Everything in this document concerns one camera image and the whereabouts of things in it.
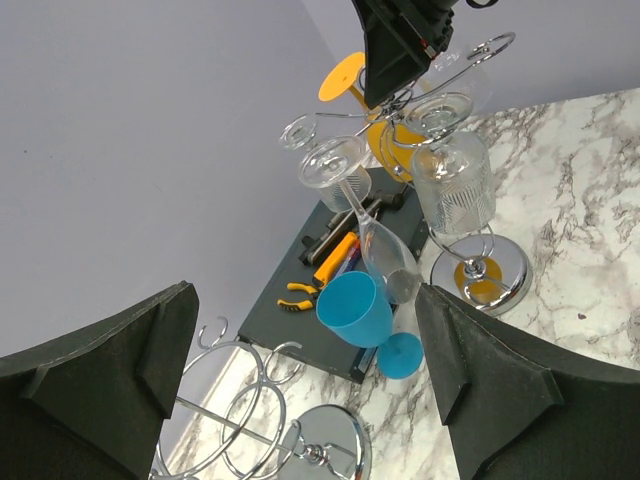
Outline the scroll arm chrome glass rack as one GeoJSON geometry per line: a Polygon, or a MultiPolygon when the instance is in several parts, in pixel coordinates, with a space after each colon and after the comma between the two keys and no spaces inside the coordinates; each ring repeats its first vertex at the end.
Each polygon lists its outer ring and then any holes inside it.
{"type": "Polygon", "coordinates": [[[429,237],[441,251],[432,285],[493,315],[513,308],[531,285],[524,251],[491,228],[496,199],[488,150],[477,134],[459,128],[472,110],[470,97],[444,85],[421,96],[407,86],[367,112],[367,141],[329,138],[300,163],[304,185],[338,192],[337,212],[353,208],[365,266],[395,305],[413,300],[423,277],[406,244],[365,212],[349,181],[363,173],[367,152],[416,191],[429,237]]]}

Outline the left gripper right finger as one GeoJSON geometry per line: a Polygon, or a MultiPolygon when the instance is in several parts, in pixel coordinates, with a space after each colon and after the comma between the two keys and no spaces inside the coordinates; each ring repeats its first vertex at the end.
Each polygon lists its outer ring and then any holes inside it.
{"type": "Polygon", "coordinates": [[[424,284],[417,324],[462,479],[636,479],[639,373],[424,284]]]}

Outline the clear glass with reflection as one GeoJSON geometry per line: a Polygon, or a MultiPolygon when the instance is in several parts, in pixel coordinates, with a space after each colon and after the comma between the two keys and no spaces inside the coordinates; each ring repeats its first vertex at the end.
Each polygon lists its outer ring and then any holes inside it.
{"type": "MultiPolygon", "coordinates": [[[[432,63],[429,82],[433,87],[449,80],[469,64],[464,49],[447,51],[432,63]]],[[[483,67],[477,66],[446,86],[444,92],[459,92],[468,96],[474,105],[472,116],[478,116],[491,100],[493,84],[483,67]]]]}

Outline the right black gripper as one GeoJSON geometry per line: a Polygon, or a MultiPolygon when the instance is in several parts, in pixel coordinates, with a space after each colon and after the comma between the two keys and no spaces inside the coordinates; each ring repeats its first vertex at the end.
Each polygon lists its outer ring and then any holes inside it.
{"type": "Polygon", "coordinates": [[[364,101],[370,108],[420,75],[453,34],[455,0],[355,1],[365,45],[364,101]]]}

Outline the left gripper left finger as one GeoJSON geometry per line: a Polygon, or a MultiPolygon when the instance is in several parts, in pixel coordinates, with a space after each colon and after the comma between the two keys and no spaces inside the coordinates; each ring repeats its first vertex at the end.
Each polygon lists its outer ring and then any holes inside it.
{"type": "Polygon", "coordinates": [[[2,478],[147,478],[198,311],[194,285],[182,281],[2,357],[2,478]]]}

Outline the yellow plastic goblet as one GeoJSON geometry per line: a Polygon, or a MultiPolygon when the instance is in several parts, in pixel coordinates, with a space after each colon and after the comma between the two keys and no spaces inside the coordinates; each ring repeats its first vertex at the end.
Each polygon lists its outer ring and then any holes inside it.
{"type": "Polygon", "coordinates": [[[331,102],[349,92],[366,113],[366,122],[371,126],[366,130],[366,144],[372,155],[397,182],[412,182],[410,161],[414,148],[406,148],[396,144],[417,144],[425,137],[411,131],[402,122],[391,124],[380,119],[374,122],[379,109],[370,112],[364,102],[363,88],[357,85],[360,74],[365,67],[365,53],[354,52],[342,59],[325,77],[318,91],[318,98],[323,102],[331,102]]]}

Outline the clear stemmed glass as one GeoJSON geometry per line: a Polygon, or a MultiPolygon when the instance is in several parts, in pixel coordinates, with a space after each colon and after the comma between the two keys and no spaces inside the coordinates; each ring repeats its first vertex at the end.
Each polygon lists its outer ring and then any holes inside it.
{"type": "Polygon", "coordinates": [[[343,183],[341,188],[358,220],[362,258],[369,274],[383,288],[390,303],[403,305],[413,301],[422,277],[409,248],[365,210],[347,184],[343,183]]]}

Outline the ribbed clear wine glass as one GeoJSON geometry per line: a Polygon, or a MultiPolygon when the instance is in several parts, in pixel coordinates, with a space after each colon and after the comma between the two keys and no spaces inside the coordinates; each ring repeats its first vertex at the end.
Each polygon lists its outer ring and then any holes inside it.
{"type": "Polygon", "coordinates": [[[297,170],[300,182],[315,190],[330,211],[347,212],[352,203],[341,188],[343,183],[359,202],[371,191],[372,179],[363,165],[365,142],[351,135],[320,139],[317,127],[317,117],[304,114],[284,128],[279,144],[285,150],[303,151],[297,170]]]}

